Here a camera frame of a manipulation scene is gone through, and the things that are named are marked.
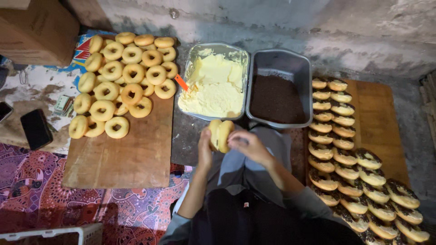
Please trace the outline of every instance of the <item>colorful mat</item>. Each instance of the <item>colorful mat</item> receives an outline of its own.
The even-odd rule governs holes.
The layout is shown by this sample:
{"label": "colorful mat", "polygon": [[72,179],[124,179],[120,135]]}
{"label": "colorful mat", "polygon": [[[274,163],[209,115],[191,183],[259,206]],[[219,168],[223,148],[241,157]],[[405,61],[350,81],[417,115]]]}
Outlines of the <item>colorful mat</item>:
{"label": "colorful mat", "polygon": [[157,244],[191,175],[171,164],[166,188],[72,189],[61,186],[65,162],[0,143],[0,233],[102,222],[103,244]]}

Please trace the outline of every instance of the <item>metal tray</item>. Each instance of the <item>metal tray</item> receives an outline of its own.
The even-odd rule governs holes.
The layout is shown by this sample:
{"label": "metal tray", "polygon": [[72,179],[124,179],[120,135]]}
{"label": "metal tray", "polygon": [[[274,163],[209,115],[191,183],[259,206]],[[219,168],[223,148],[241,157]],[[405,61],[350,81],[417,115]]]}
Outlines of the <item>metal tray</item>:
{"label": "metal tray", "polygon": [[[250,112],[251,89],[254,75],[277,75],[293,82],[300,95],[307,121],[299,124],[284,124],[254,117]],[[313,118],[312,71],[309,59],[306,56],[284,48],[270,48],[254,52],[251,55],[245,112],[250,119],[267,124],[276,129],[307,127],[312,122]]]}
{"label": "metal tray", "polygon": [[[204,116],[204,115],[191,113],[191,112],[185,112],[182,109],[180,109],[179,106],[177,106],[177,107],[179,108],[179,110],[182,113],[199,118],[199,119],[204,120],[204,121],[212,121],[214,119],[231,120],[231,121],[238,120],[244,116],[244,112],[245,112],[245,102],[246,102],[246,98],[247,98],[247,85],[248,85],[248,77],[249,77],[250,56],[249,56],[247,51],[240,49],[238,47],[232,46],[232,45],[225,43],[225,42],[196,44],[189,51],[188,59],[186,61],[185,74],[183,77],[185,82],[187,82],[189,80],[189,78],[193,72],[194,61],[198,57],[205,58],[209,55],[209,54],[207,54],[207,55],[201,54],[201,51],[203,51],[207,48],[212,49],[214,54],[224,54],[226,57],[229,57],[229,53],[232,53],[232,52],[236,52],[237,55],[240,55],[239,58],[241,59],[241,63],[242,63],[242,75],[243,75],[243,77],[242,77],[243,91],[242,92],[244,93],[244,100],[242,102],[241,114],[239,114],[239,116],[237,116],[237,117],[220,118],[220,117]],[[179,102],[180,94],[182,92],[183,92],[183,89],[180,88],[177,95],[176,95],[177,104]]]}

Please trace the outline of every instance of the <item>white plastic crate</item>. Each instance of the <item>white plastic crate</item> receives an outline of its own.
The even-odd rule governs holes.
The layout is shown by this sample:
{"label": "white plastic crate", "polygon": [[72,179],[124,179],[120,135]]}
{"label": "white plastic crate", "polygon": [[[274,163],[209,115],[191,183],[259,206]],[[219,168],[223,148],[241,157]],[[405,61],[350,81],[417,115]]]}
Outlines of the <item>white plastic crate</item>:
{"label": "white plastic crate", "polygon": [[43,238],[52,238],[58,235],[67,233],[78,233],[78,245],[100,245],[102,243],[103,224],[88,224],[79,227],[65,227],[50,230],[34,230],[23,231],[17,233],[0,234],[0,239],[6,239],[7,241],[18,241],[23,239],[31,239],[32,237],[42,236]]}

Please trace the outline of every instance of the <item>plastic basket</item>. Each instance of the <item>plastic basket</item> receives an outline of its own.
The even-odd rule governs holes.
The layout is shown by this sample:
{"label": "plastic basket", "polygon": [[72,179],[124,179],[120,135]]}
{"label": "plastic basket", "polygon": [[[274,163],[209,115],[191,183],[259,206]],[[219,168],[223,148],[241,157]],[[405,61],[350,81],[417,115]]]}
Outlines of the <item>plastic basket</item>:
{"label": "plastic basket", "polygon": [[66,244],[65,242],[68,242],[67,244],[74,244],[72,236],[61,237],[61,235],[69,233],[71,233],[71,235],[73,233],[78,234],[75,235],[73,238],[77,240],[78,245],[100,245],[102,243],[103,224],[96,223],[82,225],[79,227],[65,227],[49,230],[33,230],[17,233],[6,233],[0,234],[0,239],[6,239],[9,242],[18,240],[25,242],[26,240],[29,241],[31,239],[41,239],[40,236],[42,236],[43,238],[54,238],[56,236],[59,236],[58,238],[61,239],[59,242],[62,242],[62,244]]}

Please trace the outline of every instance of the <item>smartphone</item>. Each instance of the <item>smartphone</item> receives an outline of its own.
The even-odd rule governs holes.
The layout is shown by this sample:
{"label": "smartphone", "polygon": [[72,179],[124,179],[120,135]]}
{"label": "smartphone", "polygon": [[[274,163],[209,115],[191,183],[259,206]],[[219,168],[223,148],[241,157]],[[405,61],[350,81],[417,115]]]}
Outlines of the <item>smartphone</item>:
{"label": "smartphone", "polygon": [[31,150],[38,150],[53,141],[42,109],[33,110],[20,118]]}
{"label": "smartphone", "polygon": [[10,105],[6,102],[0,102],[0,123],[8,118],[12,112],[14,112],[14,109]]}

